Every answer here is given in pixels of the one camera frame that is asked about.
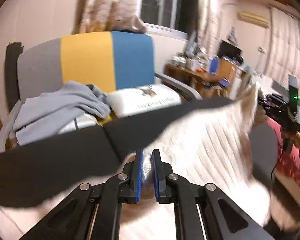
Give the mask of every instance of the air conditioner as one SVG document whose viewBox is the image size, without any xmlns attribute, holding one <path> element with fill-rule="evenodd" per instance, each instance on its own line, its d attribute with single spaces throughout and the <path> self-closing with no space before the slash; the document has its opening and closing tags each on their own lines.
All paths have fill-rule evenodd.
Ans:
<svg viewBox="0 0 300 240">
<path fill-rule="evenodd" d="M 263 16 L 254 13 L 238 12 L 238 20 L 252 23 L 263 28 L 269 28 L 269 20 Z"/>
</svg>

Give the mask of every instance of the white pillow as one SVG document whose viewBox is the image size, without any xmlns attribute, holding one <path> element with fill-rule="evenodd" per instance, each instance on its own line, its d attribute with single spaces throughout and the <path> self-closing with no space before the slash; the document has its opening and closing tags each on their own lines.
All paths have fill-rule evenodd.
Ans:
<svg viewBox="0 0 300 240">
<path fill-rule="evenodd" d="M 163 84 L 120 89 L 108 100 L 118 118 L 181 104 L 180 95 Z"/>
<path fill-rule="evenodd" d="M 71 120 L 68 124 L 66 124 L 64 127 L 62 127 L 58 134 L 71 132 L 74 130 L 82 129 L 88 126 L 93 126 L 98 124 L 98 120 L 93 116 L 92 114 L 84 113 L 80 115 L 79 117 Z"/>
</svg>

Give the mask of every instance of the window frame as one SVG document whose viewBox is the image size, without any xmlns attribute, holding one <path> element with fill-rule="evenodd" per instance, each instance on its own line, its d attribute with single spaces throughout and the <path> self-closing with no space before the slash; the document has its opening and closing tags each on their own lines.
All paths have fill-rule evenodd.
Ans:
<svg viewBox="0 0 300 240">
<path fill-rule="evenodd" d="M 171 8 L 171 17 L 170 17 L 170 27 L 164 27 L 162 26 L 163 21 L 163 13 L 164 13 L 164 4 L 165 0 L 160 0 L 159 4 L 159 13 L 158 13 L 158 24 L 150 24 L 150 23 L 144 23 L 147 26 L 147 32 L 159 34 L 159 35 L 168 35 L 173 38 L 178 39 L 188 39 L 188 34 L 175 30 L 175 21 L 176 21 L 176 14 L 177 14 L 177 5 L 178 0 L 172 0 L 172 8 Z M 142 8 L 142 0 L 138 0 L 137 3 L 137 16 L 141 16 L 141 8 Z"/>
</svg>

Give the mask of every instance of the gray chair cushion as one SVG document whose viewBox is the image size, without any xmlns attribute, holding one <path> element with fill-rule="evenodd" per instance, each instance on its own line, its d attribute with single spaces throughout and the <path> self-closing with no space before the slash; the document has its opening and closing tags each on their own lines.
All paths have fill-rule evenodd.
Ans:
<svg viewBox="0 0 300 240">
<path fill-rule="evenodd" d="M 62 88 L 61 38 L 46 41 L 23 52 L 18 58 L 21 102 Z"/>
</svg>

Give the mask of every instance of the computer monitor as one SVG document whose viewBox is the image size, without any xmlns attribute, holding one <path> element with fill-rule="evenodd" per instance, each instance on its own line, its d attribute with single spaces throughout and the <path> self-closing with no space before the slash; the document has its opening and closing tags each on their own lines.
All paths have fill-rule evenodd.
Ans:
<svg viewBox="0 0 300 240">
<path fill-rule="evenodd" d="M 219 51 L 217 56 L 221 59 L 223 56 L 227 56 L 231 59 L 237 59 L 238 55 L 241 56 L 241 49 L 231 45 L 226 41 L 220 42 Z"/>
</svg>

